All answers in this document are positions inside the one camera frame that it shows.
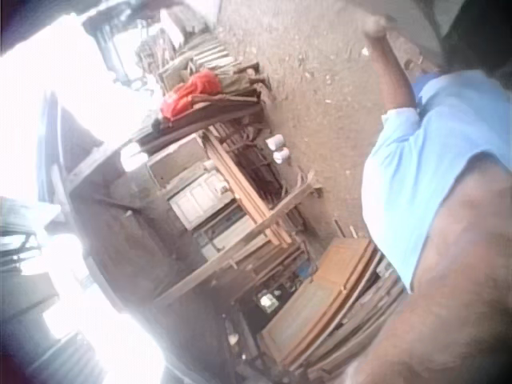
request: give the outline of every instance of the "cloth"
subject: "cloth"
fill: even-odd
[[[217,75],[211,70],[202,70],[190,76],[189,81],[178,84],[163,99],[160,111],[162,116],[173,120],[180,114],[192,109],[192,97],[195,94],[214,96],[222,91]]]
[[[362,210],[372,239],[407,289],[430,225],[468,161],[480,153],[512,167],[510,93],[481,71],[429,81],[418,110],[390,110],[366,160]]]

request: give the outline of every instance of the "bucket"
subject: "bucket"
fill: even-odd
[[[277,164],[283,164],[290,157],[290,151],[285,146],[274,152],[274,161]]]
[[[278,150],[285,144],[285,138],[282,136],[282,134],[276,134],[275,136],[272,136],[265,141],[270,150]]]

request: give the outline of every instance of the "wooden board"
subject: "wooden board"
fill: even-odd
[[[354,292],[348,295],[346,302],[343,303],[342,307],[340,308],[340,311],[336,313],[335,317],[330,321],[330,324],[322,330],[322,334],[316,337],[316,339],[311,344],[309,344],[308,347],[303,352],[301,352],[300,357],[295,359],[293,365],[291,366],[292,370],[297,369],[300,364],[302,364],[314,351],[316,351],[318,346],[321,345],[322,342],[327,338],[327,335],[330,334],[333,331],[333,329],[342,321],[344,316],[356,303],[356,300],[359,299],[360,293],[368,283],[371,276],[374,275],[380,261],[381,255],[379,253],[377,254],[376,257],[373,258],[370,267],[366,270],[364,275],[362,275],[361,281],[358,282],[357,285],[355,286]]]
[[[368,239],[335,239],[322,257],[313,281],[301,286],[260,333],[276,362],[283,364],[314,336],[315,329],[323,327],[369,244]]]
[[[336,326],[340,320],[340,315],[345,311],[345,308],[350,304],[352,297],[357,293],[358,288],[363,284],[366,272],[370,267],[370,262],[374,261],[376,257],[375,245],[368,242],[368,246],[361,253],[359,258],[355,257],[350,260],[348,265],[348,276],[346,282],[342,287],[342,292],[337,297],[336,301],[332,303],[328,311],[324,313],[315,327],[310,330],[306,337],[302,338],[301,342],[290,355],[284,360],[284,365],[287,367],[296,366],[301,361],[303,355],[307,355],[313,350],[314,346],[323,340],[325,336]],[[334,266],[325,268],[325,270],[336,271]]]
[[[208,156],[214,161],[222,176],[227,180],[240,206],[247,215],[258,224],[270,214],[270,209],[258,196],[253,186],[247,181],[237,165],[228,153],[222,148],[222,144],[212,132],[206,131],[203,142]],[[291,243],[290,236],[278,226],[272,226],[266,230],[267,237],[273,244],[287,246]]]

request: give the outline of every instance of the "wooden plank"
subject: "wooden plank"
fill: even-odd
[[[261,104],[255,104],[255,105],[248,105],[245,108],[240,108],[238,106],[238,110],[226,112],[223,114],[216,114],[215,116],[211,118],[205,118],[204,120],[196,123],[189,124],[184,127],[177,128],[176,125],[179,122],[178,120],[183,119],[182,117],[178,118],[175,122],[173,122],[173,128],[169,129],[169,133],[162,132],[161,137],[157,138],[156,140],[148,143],[143,148],[141,148],[141,152],[146,152],[149,154],[156,153],[160,151],[161,149],[165,148],[166,146],[169,146],[170,144],[173,144],[175,142],[179,142],[183,138],[186,138],[187,136],[191,134],[195,134],[199,132],[200,130],[204,130],[205,128],[208,128],[212,124],[215,124],[217,122],[227,122],[229,120],[233,120],[234,118],[242,118],[244,116],[250,115],[250,114],[256,114],[257,112],[260,112],[262,110]]]
[[[373,243],[369,243],[368,247],[364,249],[360,257],[356,258],[357,261],[355,262],[355,266],[347,268],[349,273],[348,277],[346,277],[345,284],[342,286],[342,292],[315,324],[314,328],[312,328],[307,336],[301,339],[298,346],[295,347],[288,356],[286,356],[286,359],[283,361],[286,366],[296,366],[295,363],[300,358],[301,353],[303,351],[307,351],[308,346],[315,344],[315,340],[318,338],[325,337],[336,326],[337,320],[339,320],[338,314],[343,312],[343,309],[357,290],[358,285],[361,284],[363,276],[372,261],[374,250],[375,245]],[[336,271],[332,268],[324,268],[323,270],[327,270],[329,273]]]
[[[335,239],[324,253],[313,282],[303,284],[260,333],[278,364],[285,365],[295,356],[338,308],[343,287],[369,244],[367,239]]]
[[[322,360],[320,363],[315,365],[314,367],[308,370],[308,374],[312,374],[314,376],[315,371],[319,370],[328,370],[329,368],[333,368],[333,366],[345,365],[345,362],[348,363],[355,355],[360,354],[367,348],[373,340],[377,337],[381,328],[386,324],[388,318],[395,312],[395,310],[400,306],[402,300],[400,297],[402,292],[399,292],[398,295],[394,296],[378,313],[369,324],[365,326],[356,336],[354,336],[347,344],[344,345],[343,348],[336,350],[329,357]]]
[[[372,309],[375,308],[385,296],[387,296],[389,290],[396,283],[397,279],[397,276],[394,274],[378,282],[378,286],[375,286],[375,292],[372,293],[371,298],[361,306],[350,321],[331,334],[323,344],[317,347],[310,356],[310,361],[315,362],[319,360],[324,354],[327,354],[330,350],[335,348],[337,344],[353,332],[363,322]]]
[[[314,180],[313,173],[308,175],[308,179],[305,184],[295,189],[290,195],[288,195],[279,205],[270,212],[270,215],[263,221],[257,224],[250,232],[245,234],[239,240],[236,241],[230,248],[224,250],[216,258],[208,261],[207,264],[201,268],[195,270],[192,274],[181,280],[178,284],[170,288],[168,291],[161,294],[154,300],[154,304],[157,306],[163,306],[171,304],[176,298],[182,296],[185,292],[193,289],[197,284],[203,282],[215,271],[224,267],[233,258],[236,258],[238,252],[242,251],[247,244],[255,240],[262,231],[267,229],[272,224],[276,223],[286,212],[291,210],[294,206],[300,203],[305,196],[313,192]]]
[[[319,335],[316,340],[311,343],[308,348],[301,353],[299,358],[297,358],[294,364],[291,366],[292,370],[296,370],[302,362],[304,362],[314,351],[315,349],[326,339],[327,335],[330,334],[337,324],[343,319],[343,317],[347,314],[347,312],[352,308],[355,304],[356,300],[359,298],[362,289],[366,286],[366,283],[370,279],[370,277],[375,273],[378,264],[381,261],[380,253],[374,258],[371,262],[370,267],[366,271],[365,275],[362,277],[361,281],[358,283],[355,292],[350,295],[348,302],[343,304],[343,308],[338,312],[336,318],[330,322],[330,325],[324,329],[321,335]]]
[[[245,209],[247,214],[258,224],[264,220],[270,210],[265,202],[261,200],[258,193],[252,185],[247,181],[240,169],[234,163],[233,159],[222,147],[222,144],[209,131],[204,134],[204,143],[206,152],[215,165],[221,171],[222,175],[230,184],[235,196],[238,196],[240,205]],[[291,243],[291,238],[287,232],[277,227],[271,227],[266,231],[266,235],[274,244],[282,244],[287,246]]]

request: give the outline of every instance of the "red cloth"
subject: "red cloth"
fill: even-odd
[[[211,70],[202,70],[190,76],[185,84],[179,84],[163,99],[160,111],[166,118],[173,120],[192,108],[191,96],[195,94],[220,94],[221,82]]]

